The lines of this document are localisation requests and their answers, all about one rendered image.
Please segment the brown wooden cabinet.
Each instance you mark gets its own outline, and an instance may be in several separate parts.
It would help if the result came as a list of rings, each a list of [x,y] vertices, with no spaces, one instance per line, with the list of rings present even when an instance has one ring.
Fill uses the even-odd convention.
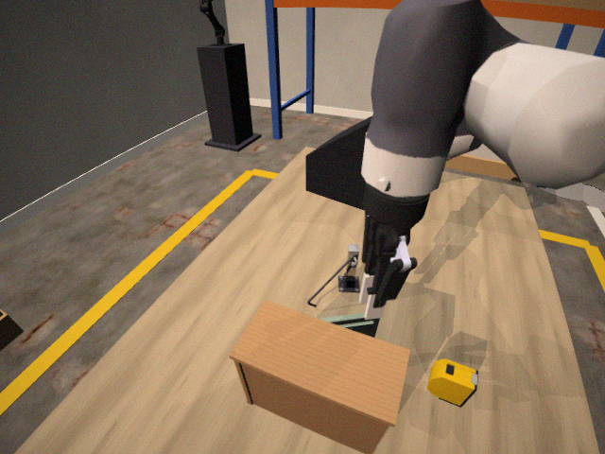
[[[247,403],[372,454],[396,424],[410,350],[376,339],[380,318],[364,315],[265,300],[229,354]]]

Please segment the yellow tape measure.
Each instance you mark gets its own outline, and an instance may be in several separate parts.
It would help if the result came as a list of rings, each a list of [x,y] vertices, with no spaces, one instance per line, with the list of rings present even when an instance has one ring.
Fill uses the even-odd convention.
[[[439,399],[462,407],[477,390],[478,371],[448,359],[436,360],[427,389]]]

